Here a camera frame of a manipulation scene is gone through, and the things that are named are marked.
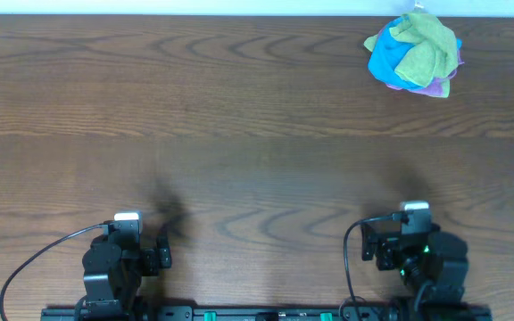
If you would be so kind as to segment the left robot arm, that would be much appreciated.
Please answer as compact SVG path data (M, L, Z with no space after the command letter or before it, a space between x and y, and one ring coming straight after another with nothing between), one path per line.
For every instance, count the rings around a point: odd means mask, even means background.
M146 320L148 304L137 295L145 276L170 268L167 228L161 227L152 247L141 246L141 221L104 224L82 259L86 295L75 305L75 320Z

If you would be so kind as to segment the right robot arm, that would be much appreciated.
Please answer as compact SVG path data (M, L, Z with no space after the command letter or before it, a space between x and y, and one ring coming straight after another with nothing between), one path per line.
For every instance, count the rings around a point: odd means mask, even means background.
M362 259L376 259L380 271L400 273L413 292L410 310L420 314L426 305L460 303L468 273L467 244L433 223L429 209L399 210L378 220L397 221L401 227L378 232L362 223Z

